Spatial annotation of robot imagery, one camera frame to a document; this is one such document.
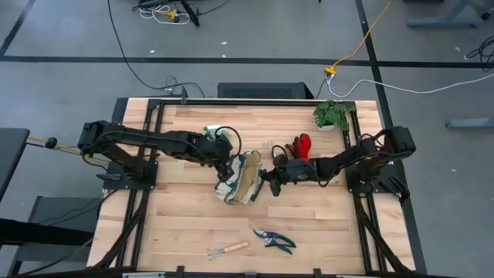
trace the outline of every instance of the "floor stripe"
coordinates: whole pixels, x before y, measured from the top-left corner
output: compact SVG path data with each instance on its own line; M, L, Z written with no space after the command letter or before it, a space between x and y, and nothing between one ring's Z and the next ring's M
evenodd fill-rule
M334 64L336 59L311 58L185 58L185 57L129 57L129 63L185 63L185 64L256 64L256 65L321 65ZM0 56L0 62L9 63L125 63L121 57L77 57L77 56ZM347 60L341 66L371 66L370 61ZM414 62L377 61L378 67L432 68L432 69L481 69L494 68L494 63L466 62Z
M129 63L197 63L197 64L273 64L321 65L335 63L336 59L304 58L186 58L186 57L127 57ZM125 63L122 57L70 57L70 56L3 56L0 62L17 63ZM351 60L345 66L369 66L369 61Z
M362 26L362 33L365 36L365 34L367 34L367 31L369 30L369 26L367 24L367 16L365 15L364 4L362 3L362 0L355 0L355 4L357 5L360 25ZM374 45L372 44L371 35L367 37L367 40L365 41L365 46L367 48L367 53L369 55L370 68L372 69L374 81L382 83L383 81L381 77L381 71L379 70L379 66L377 63L376 52L374 50ZM393 127L391 112L387 104L387 98L386 98L386 93L384 92L384 88L382 87L382 85L376 84L376 91L377 91L377 98L380 104L381 115L384 122L384 128ZM397 176L402 181L405 181L403 164L401 163L401 161L399 161L398 163L395 162L395 165L397 166L398 169ZM422 246L418 234L417 222L415 221L414 211L410 199L407 199L407 201L404 204L402 204L402 208L404 213L405 224L407 226L408 238L410 240L411 252L414 257L415 269L420 274L426 274L427 268L425 265L424 253L422 251Z
M367 17L364 11L364 4L362 0L355 0L357 5L358 17L360 20L360 25L362 26L362 33L367 34L369 30L369 25L367 24ZM374 45L372 44L371 35L369 35L365 41L365 46L367 48L367 53L370 60L370 69L372 70L372 75L374 76L374 81L383 82L381 77L381 71L377 65L376 52L374 51ZM384 128L393 127L393 120L391 119L391 112L389 106L387 105L386 93L384 92L384 87L382 85L376 84L377 98L379 99L379 104L381 106L381 114L383 117Z
M17 35L17 32L21 29L22 23L24 22L25 18L28 16L29 11L31 11L32 6L34 5L35 0L29 0L28 3L25 5L24 9L22 10L21 15L17 19L17 21L14 24L14 27L12 27L12 30L8 34L8 36L5 38L2 47L0 48L0 56L4 56L7 53L7 49L12 43L12 41L15 38L15 35Z

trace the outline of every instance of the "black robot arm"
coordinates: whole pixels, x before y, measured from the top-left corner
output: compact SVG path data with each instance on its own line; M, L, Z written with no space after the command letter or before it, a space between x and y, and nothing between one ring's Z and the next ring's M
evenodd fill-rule
M218 178L227 181L233 170L228 166L232 145L228 138L215 138L189 131L168 131L163 134L128 128L106 121L85 123L77 147L82 154L102 154L122 166L133 180L150 175L149 161L127 153L118 144L157 149L173 158L215 167Z
M361 180L368 182L378 177L380 170L390 161L407 158L415 145L406 127L392 127L374 136L368 135L357 144L332 158L288 159L284 154L274 159L274 169L262 175L269 181L272 193L278 196L281 185L289 182L317 181L326 186L331 178L351 165L358 167Z

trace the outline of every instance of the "wooden handle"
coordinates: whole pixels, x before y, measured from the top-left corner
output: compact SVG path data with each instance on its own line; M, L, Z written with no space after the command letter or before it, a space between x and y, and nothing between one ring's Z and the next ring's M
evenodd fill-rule
M229 246L229 247L226 247L223 249L223 251L225 253L228 253L228 252L231 252L231 251L235 251L235 250L238 250L238 249L241 249L241 248L244 248L246 246L248 246L249 243L248 242L242 242L242 243L239 243L239 244L235 244L233 246Z

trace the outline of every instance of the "white cable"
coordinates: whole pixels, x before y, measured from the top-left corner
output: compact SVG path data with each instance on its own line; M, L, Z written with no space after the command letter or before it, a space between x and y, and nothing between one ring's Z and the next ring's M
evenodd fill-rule
M439 88L439 89L435 89L435 90L429 90L429 91L414 91L414 90L408 90L408 89L403 89L403 88L399 88L399 87L396 87L396 86L392 86L392 85L387 85L387 84L384 84L384 83L381 83L381 82L376 82L376 81L373 81L373 80L360 80L358 81L357 83L355 83L355 85L350 89L350 91L346 94L344 94L343 96L341 95L338 95L338 94L335 94L332 90L331 90L331 81L333 80L334 78L334 75L331 74L330 78L328 79L327 81L327 89L330 91L330 93L332 93L335 97L348 97L354 90L355 88L362 82L368 82L368 83L374 83L374 84L379 84L379 85L382 85L382 86L385 86L385 87L388 87L388 88L391 88L391 89L395 89L395 90L400 90L400 91L404 91L404 92L408 92L408 93L418 93L418 94L426 94L426 93L436 93L436 92L439 92L439 91L442 91L442 90L447 90L449 88L452 88L452 87L455 87L455 86L460 86L460 85L466 85L466 84L471 84L471 83L476 83L476 82L479 82L479 81L482 81L482 80L486 80L488 78L491 78L494 76L494 73L493 74L490 74L488 76L484 76L482 78L479 78L477 80L470 80L470 81L465 81L465 82L460 82L460 83L455 83L455 84L452 84L452 85L449 85L449 86L445 86L445 87L442 87L442 88Z
M171 8L168 5L160 5L154 9L139 8L139 16L143 19L154 19L156 22L160 24L169 24L169 25L185 25L191 21L191 18L188 14L178 14L177 16L186 16L188 20L186 22L162 22L157 18L156 11L169 12L171 11Z
M168 8L168 10L167 10L167 11L163 11L163 10L162 10L162 8L164 8L164 7L167 7L167 8ZM157 10L158 10L158 11L160 11L160 12L169 12L169 11L170 11L170 7L168 7L167 5L164 5L163 7L158 8ZM187 21L186 21L186 22L161 22L161 21L159 21L159 20L157 19L157 17L156 17L156 12L155 12L155 10L153 10L153 18L154 18L154 20L156 20L156 22L158 22L158 23L160 23L160 24L185 25L185 24L187 24L187 23L189 23L189 22L191 21L191 17L190 17L190 16L188 16L188 14L179 14L179 15L177 15L177 16L182 16L182 15L183 15L183 16L187 16Z

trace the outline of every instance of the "blue-handled pruning shears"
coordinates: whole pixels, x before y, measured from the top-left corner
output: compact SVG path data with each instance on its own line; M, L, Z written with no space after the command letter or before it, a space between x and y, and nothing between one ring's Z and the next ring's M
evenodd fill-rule
M292 255L292 251L288 249L287 247L293 247L296 248L295 243L291 241L289 238L282 236L278 233L275 232L268 232L268 231L263 231L263 230L257 230L254 229L254 233L256 236L260 237L261 239L264 239L268 244L265 245L265 247L273 247L276 246L280 248L281 250L289 253ZM287 242L288 244L285 243L278 243L276 240L281 239Z

